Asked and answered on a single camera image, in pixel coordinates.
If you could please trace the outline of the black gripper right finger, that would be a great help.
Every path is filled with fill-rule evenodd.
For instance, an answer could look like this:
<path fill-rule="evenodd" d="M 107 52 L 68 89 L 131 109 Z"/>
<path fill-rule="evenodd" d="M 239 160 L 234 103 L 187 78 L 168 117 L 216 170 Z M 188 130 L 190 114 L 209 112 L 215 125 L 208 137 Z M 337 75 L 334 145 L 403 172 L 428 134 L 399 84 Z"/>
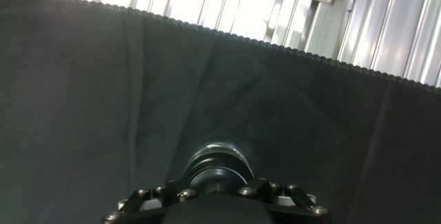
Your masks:
<path fill-rule="evenodd" d="M 262 203 L 270 223 L 329 224 L 329 210 L 295 184 L 253 179 L 237 190 L 237 196 Z"/>

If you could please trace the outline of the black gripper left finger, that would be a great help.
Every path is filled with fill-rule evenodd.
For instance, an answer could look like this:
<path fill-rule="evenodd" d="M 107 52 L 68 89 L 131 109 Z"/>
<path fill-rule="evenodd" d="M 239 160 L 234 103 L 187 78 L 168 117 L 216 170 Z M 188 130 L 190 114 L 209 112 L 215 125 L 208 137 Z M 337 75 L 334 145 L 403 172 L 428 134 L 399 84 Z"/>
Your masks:
<path fill-rule="evenodd" d="M 102 223 L 148 223 L 161 219 L 168 207 L 198 197 L 198 191 L 186 180 L 168 181 L 151 189 L 135 190 L 106 214 Z"/>

